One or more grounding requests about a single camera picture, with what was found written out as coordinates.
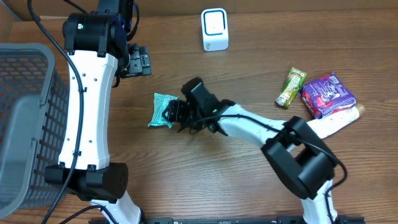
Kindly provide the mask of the teal wet wipes pack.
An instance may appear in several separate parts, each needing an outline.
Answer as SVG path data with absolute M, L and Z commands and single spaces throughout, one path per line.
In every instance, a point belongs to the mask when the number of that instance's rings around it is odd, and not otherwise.
M 177 96 L 154 93 L 154 112 L 152 115 L 152 119 L 148 124 L 148 127 L 167 126 L 171 129 L 174 123 L 167 121 L 162 116 L 162 113 L 164 112 L 164 110 L 167 109 L 170 101 L 177 100 L 177 99 L 178 99 Z

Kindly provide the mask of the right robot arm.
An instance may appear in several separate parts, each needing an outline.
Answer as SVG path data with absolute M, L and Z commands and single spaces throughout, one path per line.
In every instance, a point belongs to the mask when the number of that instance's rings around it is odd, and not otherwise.
M 338 221 L 331 191 L 344 182 L 333 181 L 335 167 L 343 163 L 304 119 L 267 119 L 231 100 L 218 100 L 199 77 L 181 91 L 185 99 L 170 100 L 162 110 L 164 119 L 191 133 L 206 128 L 260 147 L 280 181 L 301 199 L 306 223 Z

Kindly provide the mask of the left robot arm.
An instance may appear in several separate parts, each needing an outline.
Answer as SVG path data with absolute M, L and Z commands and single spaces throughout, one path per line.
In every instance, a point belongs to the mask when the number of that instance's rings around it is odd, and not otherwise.
M 143 223 L 144 214 L 127 192 L 128 168 L 111 162 L 108 118 L 111 90 L 123 78 L 150 75 L 147 49 L 131 43 L 139 22 L 134 1 L 100 1 L 93 12 L 79 9 L 62 27 L 60 47 L 69 65 L 67 126 L 46 183 L 76 195 L 110 223 Z

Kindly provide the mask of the white tube gold cap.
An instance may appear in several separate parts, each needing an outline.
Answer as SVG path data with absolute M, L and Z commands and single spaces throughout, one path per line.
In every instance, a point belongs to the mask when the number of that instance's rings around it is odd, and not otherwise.
M 358 103 L 348 110 L 333 113 L 322 119 L 313 119 L 308 121 L 307 124 L 319 138 L 325 139 L 359 119 L 365 112 L 364 105 Z

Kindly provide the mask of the green snack packet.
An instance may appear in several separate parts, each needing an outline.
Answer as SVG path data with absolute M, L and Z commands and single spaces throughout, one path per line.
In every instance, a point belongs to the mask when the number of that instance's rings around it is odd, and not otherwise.
M 275 103 L 288 108 L 299 90 L 303 87 L 306 76 L 306 72 L 292 67 Z

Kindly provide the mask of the purple tissue pack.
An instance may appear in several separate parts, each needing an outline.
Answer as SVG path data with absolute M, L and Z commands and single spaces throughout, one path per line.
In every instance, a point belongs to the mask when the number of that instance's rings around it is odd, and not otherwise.
M 356 105 L 356 97 L 350 92 L 335 72 L 305 84 L 300 97 L 316 119 L 348 110 Z

